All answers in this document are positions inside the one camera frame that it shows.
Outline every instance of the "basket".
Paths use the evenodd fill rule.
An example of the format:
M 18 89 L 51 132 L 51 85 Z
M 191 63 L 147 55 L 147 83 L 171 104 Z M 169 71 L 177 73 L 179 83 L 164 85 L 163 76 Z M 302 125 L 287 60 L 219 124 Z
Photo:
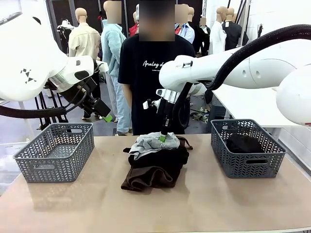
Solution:
M 260 125 L 249 119 L 213 120 L 211 124 L 211 145 L 227 177 L 276 177 L 286 150 Z M 231 153 L 226 141 L 233 133 L 257 139 L 265 153 Z
M 28 183 L 75 181 L 94 149 L 93 124 L 51 124 L 14 158 Z

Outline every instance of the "beige jacket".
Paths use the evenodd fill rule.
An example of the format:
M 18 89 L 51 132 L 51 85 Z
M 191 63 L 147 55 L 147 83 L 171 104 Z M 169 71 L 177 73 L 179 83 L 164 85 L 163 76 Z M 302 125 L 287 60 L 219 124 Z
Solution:
M 87 23 L 80 23 L 69 35 L 69 57 L 89 55 L 97 58 L 101 36 Z

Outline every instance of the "pile of clothes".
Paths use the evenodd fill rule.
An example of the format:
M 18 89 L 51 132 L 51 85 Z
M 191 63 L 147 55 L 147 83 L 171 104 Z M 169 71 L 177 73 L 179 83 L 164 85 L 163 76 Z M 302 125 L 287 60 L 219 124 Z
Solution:
M 187 164 L 192 146 L 183 137 L 169 133 L 165 142 L 159 140 L 160 133 L 141 135 L 131 148 L 124 149 L 129 153 L 131 165 L 121 189 L 142 192 L 148 187 L 172 188 L 183 165 Z

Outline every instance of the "white table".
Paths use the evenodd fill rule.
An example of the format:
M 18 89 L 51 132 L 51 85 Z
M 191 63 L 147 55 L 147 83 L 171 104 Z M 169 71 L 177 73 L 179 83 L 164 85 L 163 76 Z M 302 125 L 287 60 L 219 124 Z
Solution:
M 223 84 L 213 93 L 226 108 L 226 119 L 230 115 L 234 119 L 252 119 L 264 128 L 271 128 L 275 139 L 278 139 L 281 128 L 301 127 L 279 111 L 276 91 L 272 88 L 242 89 Z

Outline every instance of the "blue hoodie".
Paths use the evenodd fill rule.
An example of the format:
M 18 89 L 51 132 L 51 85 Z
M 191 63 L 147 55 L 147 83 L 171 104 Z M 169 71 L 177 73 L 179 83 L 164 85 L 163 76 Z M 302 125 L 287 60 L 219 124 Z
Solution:
M 110 76 L 118 77 L 121 45 L 126 38 L 122 33 L 122 27 L 118 24 L 108 24 L 107 19 L 104 19 L 103 25 L 103 62 L 108 63 L 108 74 Z

